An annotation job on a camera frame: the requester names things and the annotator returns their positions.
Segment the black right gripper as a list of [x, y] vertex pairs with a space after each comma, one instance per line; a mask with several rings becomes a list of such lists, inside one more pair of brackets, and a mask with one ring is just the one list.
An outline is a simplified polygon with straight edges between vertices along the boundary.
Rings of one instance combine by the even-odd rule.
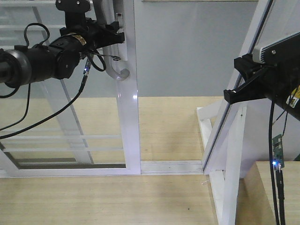
[[224, 99], [229, 104], [263, 98], [275, 98], [275, 104], [281, 104], [278, 96], [280, 63], [256, 63], [248, 53], [234, 59], [234, 68], [242, 75], [245, 82], [233, 90], [224, 90]]

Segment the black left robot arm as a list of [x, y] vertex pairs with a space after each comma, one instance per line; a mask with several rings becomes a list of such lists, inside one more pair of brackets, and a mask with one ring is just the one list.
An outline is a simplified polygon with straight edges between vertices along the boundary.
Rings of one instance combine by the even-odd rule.
[[32, 47], [16, 45], [13, 50], [0, 51], [0, 81], [10, 88], [49, 78], [69, 78], [81, 57], [97, 49], [125, 41], [119, 24], [100, 25], [87, 19], [85, 26], [75, 25], [60, 30], [61, 36], [49, 45], [43, 42]]

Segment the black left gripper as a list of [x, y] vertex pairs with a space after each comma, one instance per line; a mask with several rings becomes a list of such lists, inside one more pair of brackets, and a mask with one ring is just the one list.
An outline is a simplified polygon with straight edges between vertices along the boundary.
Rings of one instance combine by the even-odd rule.
[[63, 27], [60, 37], [50, 43], [50, 53], [56, 61], [79, 61], [99, 48], [124, 43], [124, 33], [118, 29], [118, 22], [101, 25], [96, 21]]

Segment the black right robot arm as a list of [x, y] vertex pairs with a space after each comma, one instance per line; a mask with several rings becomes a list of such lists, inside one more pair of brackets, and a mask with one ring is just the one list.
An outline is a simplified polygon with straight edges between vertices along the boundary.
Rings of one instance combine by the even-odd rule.
[[268, 98], [294, 118], [300, 119], [300, 58], [299, 56], [276, 64], [260, 64], [252, 54], [234, 59], [234, 68], [245, 82], [233, 89], [224, 90], [229, 104]]

